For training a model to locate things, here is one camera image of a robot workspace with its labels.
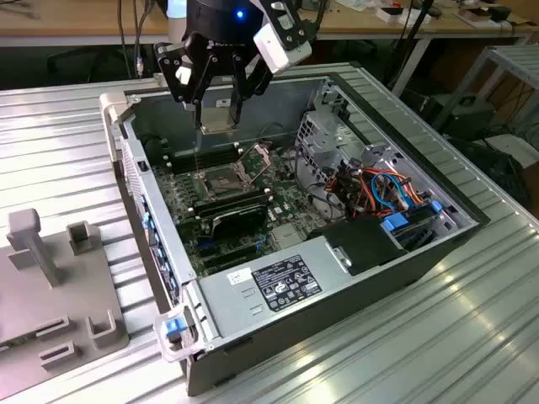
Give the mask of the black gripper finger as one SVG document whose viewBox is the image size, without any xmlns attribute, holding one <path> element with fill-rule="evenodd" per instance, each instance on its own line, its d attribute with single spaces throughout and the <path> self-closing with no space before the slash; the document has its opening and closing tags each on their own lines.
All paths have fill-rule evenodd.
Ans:
<svg viewBox="0 0 539 404">
<path fill-rule="evenodd" d="M 239 54 L 232 56 L 233 90 L 229 107 L 229 118 L 232 125 L 237 125 L 240 122 L 243 102 L 253 95 L 262 95 L 273 78 L 273 73 L 263 58 L 257 58 L 256 64 L 249 74 L 246 73 L 247 65 L 247 61 Z"/>
<path fill-rule="evenodd" d="M 154 53 L 173 100 L 191 112 L 201 127 L 202 99 L 211 83 L 211 52 L 208 40 L 157 43 Z"/>
</svg>

